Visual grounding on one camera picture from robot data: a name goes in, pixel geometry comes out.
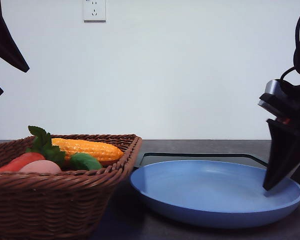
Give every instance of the green vegetable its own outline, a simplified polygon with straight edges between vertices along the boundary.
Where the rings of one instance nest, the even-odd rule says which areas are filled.
[[[38,126],[28,126],[30,133],[35,137],[32,147],[26,149],[26,153],[40,153],[45,159],[56,163],[60,168],[65,163],[65,151],[60,151],[58,146],[52,146],[51,134]]]
[[[89,171],[102,169],[102,165],[96,158],[84,152],[73,154],[70,158],[70,165],[76,170]]]

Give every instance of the blue plate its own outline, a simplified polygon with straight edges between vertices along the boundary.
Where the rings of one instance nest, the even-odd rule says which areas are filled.
[[[152,210],[202,227],[238,229],[276,222],[300,203],[300,185],[283,179],[270,191],[261,168],[202,160],[146,165],[130,176],[131,185]]]

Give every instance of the plate rim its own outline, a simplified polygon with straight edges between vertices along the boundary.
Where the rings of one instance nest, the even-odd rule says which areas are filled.
[[[240,164],[240,163],[234,163],[234,162],[227,162],[227,161],[214,161],[214,160],[197,160],[197,159],[189,159],[189,160],[170,160],[170,161],[161,161],[161,162],[155,162],[155,163],[151,163],[151,164],[148,164],[148,165],[145,165],[145,166],[142,166],[138,169],[136,169],[134,172],[132,172],[132,174],[130,175],[129,177],[129,182],[131,184],[131,186],[137,191],[139,192],[141,195],[149,198],[149,199],[152,199],[152,200],[155,200],[157,202],[160,202],[160,203],[163,203],[163,204],[166,204],[166,205],[169,205],[169,206],[172,206],[172,207],[178,207],[178,208],[182,208],[182,209],[188,209],[188,210],[192,210],[192,211],[200,211],[200,212],[206,212],[206,213],[216,213],[216,214],[252,214],[252,213],[266,213],[266,212],[271,212],[271,211],[276,211],[276,210],[281,210],[281,209],[285,209],[285,208],[288,208],[288,207],[291,207],[297,203],[300,202],[300,194],[299,196],[294,199],[293,201],[289,202],[289,203],[285,203],[285,204],[282,204],[280,206],[277,206],[277,207],[272,207],[272,208],[267,208],[267,209],[264,209],[264,210],[255,210],[255,211],[217,211],[217,210],[203,210],[203,209],[196,209],[196,208],[191,208],[191,207],[186,207],[186,206],[182,206],[182,205],[179,205],[179,204],[171,204],[169,202],[166,202],[166,201],[162,201],[162,200],[159,200],[159,199],[156,199],[154,197],[151,197],[149,196],[149,194],[141,191],[140,189],[138,189],[134,184],[133,184],[133,181],[132,181],[132,177],[133,175],[135,174],[135,172],[138,172],[138,171],[141,171],[142,168],[147,168],[148,166],[153,166],[153,165],[159,165],[159,164],[171,164],[171,163],[180,163],[180,162],[188,162],[188,161],[195,161],[195,162],[200,162],[201,164],[202,163],[213,163],[213,164],[226,164],[226,165],[239,165],[239,166],[242,166],[242,167],[245,167],[245,168],[255,168],[255,169],[258,169],[258,171],[263,171],[265,172],[266,169],[262,169],[262,168],[259,168],[259,167],[256,167],[256,166],[250,166],[250,165],[245,165],[245,164]],[[284,177],[284,179],[287,179],[288,181],[292,182],[293,184],[295,184],[299,190],[300,190],[300,184],[297,183],[296,181],[292,180],[291,178],[288,178],[288,177]]]

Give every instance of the green leaf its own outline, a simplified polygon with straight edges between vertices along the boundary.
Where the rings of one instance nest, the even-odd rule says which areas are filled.
[[[42,154],[45,159],[55,162],[61,168],[65,163],[65,151],[60,151],[59,146],[52,146],[51,134],[38,126],[28,126],[31,134],[35,135],[31,148],[26,152],[35,152]]]

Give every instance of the white wall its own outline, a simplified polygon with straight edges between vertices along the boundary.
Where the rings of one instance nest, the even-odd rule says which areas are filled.
[[[293,64],[300,0],[2,0],[30,70],[0,59],[0,139],[126,134],[144,139],[269,139],[258,106]],[[293,84],[300,77],[288,76]]]

